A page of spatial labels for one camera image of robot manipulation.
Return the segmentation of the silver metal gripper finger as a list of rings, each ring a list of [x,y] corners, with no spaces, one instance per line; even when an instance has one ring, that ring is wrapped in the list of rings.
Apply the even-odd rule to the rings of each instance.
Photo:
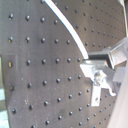
[[[82,61],[80,68],[84,76],[93,82],[92,106],[100,105],[102,89],[108,89],[111,96],[119,93],[126,69],[122,63],[125,62],[128,62],[128,37],[112,47],[90,52],[89,58]]]

